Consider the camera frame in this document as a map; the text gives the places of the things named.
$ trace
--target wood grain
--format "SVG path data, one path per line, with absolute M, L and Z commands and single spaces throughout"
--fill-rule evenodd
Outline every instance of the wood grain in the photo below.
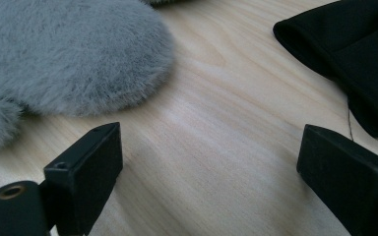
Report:
M 168 81 L 141 106 L 25 116 L 0 150 L 0 186 L 91 128 L 119 121 L 124 169 L 92 235 L 347 235 L 295 171 L 305 124 L 349 136 L 347 98 L 275 40 L 281 20 L 328 0 L 192 0 L 156 8 L 175 38 Z M 351 116 L 357 143 L 378 153 Z

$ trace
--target black fabric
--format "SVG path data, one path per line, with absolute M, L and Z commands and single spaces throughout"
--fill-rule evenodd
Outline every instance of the black fabric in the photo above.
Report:
M 300 62 L 335 81 L 357 121 L 378 138 L 378 0 L 343 0 L 274 27 Z

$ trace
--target wooden table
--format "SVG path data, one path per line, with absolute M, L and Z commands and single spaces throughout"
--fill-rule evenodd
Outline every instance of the wooden table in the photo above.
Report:
M 329 0 L 192 0 L 157 8 L 173 72 L 141 106 L 99 117 L 24 116 L 0 186 L 119 121 L 124 169 L 92 235 L 347 235 L 296 173 L 305 124 L 349 137 L 347 98 L 293 58 L 273 25 Z M 350 116 L 354 140 L 378 140 Z

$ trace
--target black plastic part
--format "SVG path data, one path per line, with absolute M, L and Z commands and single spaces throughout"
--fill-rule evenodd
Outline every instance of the black plastic part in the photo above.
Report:
M 21 181 L 0 188 L 0 236 L 45 236 L 47 228 L 35 182 Z
M 122 170 L 119 123 L 94 128 L 44 168 L 41 194 L 49 228 L 88 235 Z
M 378 235 L 378 155 L 306 125 L 297 171 L 351 235 Z

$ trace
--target gray faux fur rug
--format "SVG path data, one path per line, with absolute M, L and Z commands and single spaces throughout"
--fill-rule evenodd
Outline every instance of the gray faux fur rug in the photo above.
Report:
M 172 47 L 138 0 L 0 0 L 0 147 L 24 110 L 85 116 L 139 104 L 164 81 Z

